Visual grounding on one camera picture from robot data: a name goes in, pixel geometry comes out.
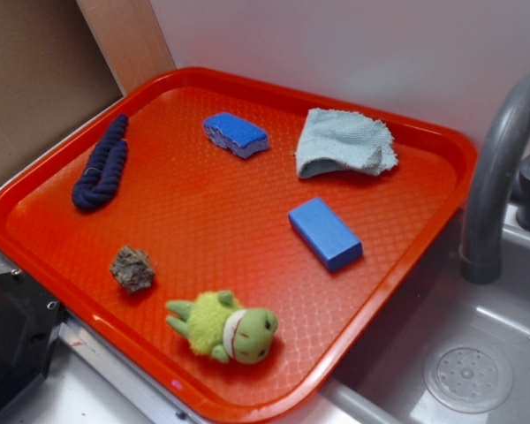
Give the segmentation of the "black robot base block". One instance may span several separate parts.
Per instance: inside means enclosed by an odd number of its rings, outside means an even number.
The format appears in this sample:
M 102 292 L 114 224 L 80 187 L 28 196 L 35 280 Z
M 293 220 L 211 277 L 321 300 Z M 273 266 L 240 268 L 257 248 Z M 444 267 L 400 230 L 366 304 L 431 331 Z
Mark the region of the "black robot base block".
M 64 315 L 29 274 L 0 274 L 0 420 L 46 380 Z

